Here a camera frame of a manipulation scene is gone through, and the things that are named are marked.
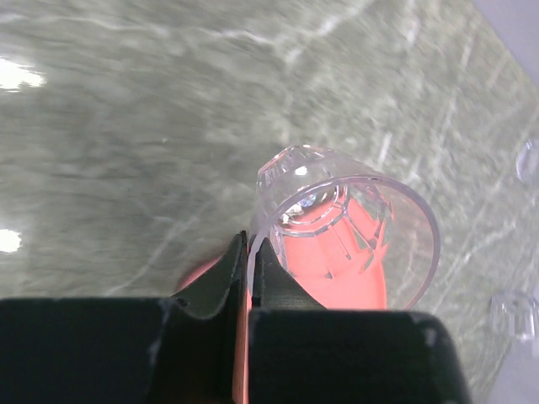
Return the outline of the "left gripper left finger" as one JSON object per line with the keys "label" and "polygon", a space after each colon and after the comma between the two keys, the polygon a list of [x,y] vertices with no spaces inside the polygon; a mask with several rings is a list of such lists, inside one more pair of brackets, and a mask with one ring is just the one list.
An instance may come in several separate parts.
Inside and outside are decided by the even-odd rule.
{"label": "left gripper left finger", "polygon": [[246,255],[165,297],[3,299],[2,402],[243,402]]}

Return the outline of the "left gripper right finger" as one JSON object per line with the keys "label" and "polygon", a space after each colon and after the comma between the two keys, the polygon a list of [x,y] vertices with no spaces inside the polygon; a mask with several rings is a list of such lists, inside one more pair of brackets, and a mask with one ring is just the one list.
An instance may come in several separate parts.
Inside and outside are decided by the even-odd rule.
{"label": "left gripper right finger", "polygon": [[468,403],[456,348],[419,311],[339,311],[318,304],[269,242],[255,257],[248,315],[252,403]]}

